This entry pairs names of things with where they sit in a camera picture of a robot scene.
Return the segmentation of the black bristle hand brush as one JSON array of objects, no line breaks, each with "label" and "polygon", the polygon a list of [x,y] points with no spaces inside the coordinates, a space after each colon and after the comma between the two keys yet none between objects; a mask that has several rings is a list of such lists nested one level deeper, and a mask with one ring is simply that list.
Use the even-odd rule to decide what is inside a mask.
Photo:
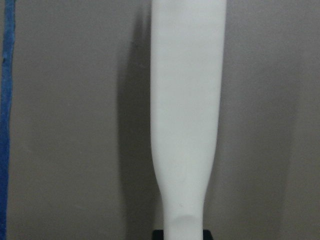
[{"label": "black bristle hand brush", "polygon": [[203,238],[215,157],[227,3],[154,0],[150,136],[166,240]]}]

